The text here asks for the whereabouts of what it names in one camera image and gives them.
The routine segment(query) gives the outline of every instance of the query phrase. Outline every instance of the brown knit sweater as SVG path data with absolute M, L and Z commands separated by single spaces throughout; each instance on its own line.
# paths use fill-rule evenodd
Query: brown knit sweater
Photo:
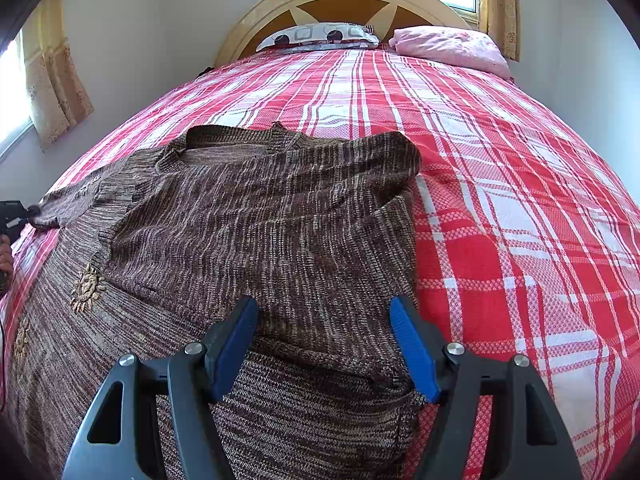
M 63 229 L 10 369 L 28 453 L 59 475 L 119 355 L 171 354 L 250 294 L 262 323 L 212 409 L 236 476 L 396 478 L 422 399 L 388 305 L 413 295 L 419 165 L 397 132 L 196 126 L 47 196 L 36 227 Z M 159 420 L 180 478 L 166 402 Z

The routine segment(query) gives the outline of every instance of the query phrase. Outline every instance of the wooden headboard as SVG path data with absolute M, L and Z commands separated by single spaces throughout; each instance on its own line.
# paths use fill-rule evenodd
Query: wooden headboard
M 261 0 L 226 37 L 214 66 L 250 56 L 264 38 L 283 28 L 317 22 L 372 25 L 383 41 L 388 41 L 396 28 L 469 28 L 440 0 Z

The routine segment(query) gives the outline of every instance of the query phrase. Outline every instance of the metal screw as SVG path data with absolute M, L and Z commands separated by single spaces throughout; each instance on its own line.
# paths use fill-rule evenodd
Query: metal screw
M 200 352 L 202 352 L 202 343 L 199 341 L 194 341 L 184 347 L 184 353 L 187 355 L 198 355 Z
M 516 366 L 529 366 L 529 364 L 531 363 L 531 361 L 529 361 L 529 358 L 526 355 L 522 355 L 522 354 L 516 354 L 513 356 L 513 362 L 515 363 Z
M 129 366 L 136 362 L 136 356 L 133 354 L 124 354 L 118 359 L 120 366 Z
M 449 343 L 447 345 L 447 352 L 451 355 L 462 355 L 465 353 L 465 347 L 461 343 Z

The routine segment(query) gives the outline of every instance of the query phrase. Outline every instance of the bedsheet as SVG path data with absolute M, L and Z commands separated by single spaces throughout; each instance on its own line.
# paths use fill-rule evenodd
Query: bedsheet
M 197 124 L 273 121 L 316 137 L 399 130 L 418 146 L 420 314 L 478 354 L 526 354 L 585 478 L 604 478 L 640 422 L 640 210 L 575 132 L 513 84 L 385 48 L 257 54 L 169 92 L 84 154 L 53 189 Z M 0 303 L 7 365 L 24 337 L 22 305 L 56 238 L 55 230 L 28 226 L 14 244 L 15 281 Z M 418 418 L 406 478 L 435 412 L 427 406 Z M 479 475 L 489 415 L 485 399 L 468 478 Z

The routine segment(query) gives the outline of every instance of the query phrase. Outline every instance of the pink pillow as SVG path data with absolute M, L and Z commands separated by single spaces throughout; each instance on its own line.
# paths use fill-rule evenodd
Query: pink pillow
M 401 56 L 421 57 L 495 74 L 507 81 L 511 71 L 496 44 L 486 34 L 462 28 L 399 28 L 389 40 Z

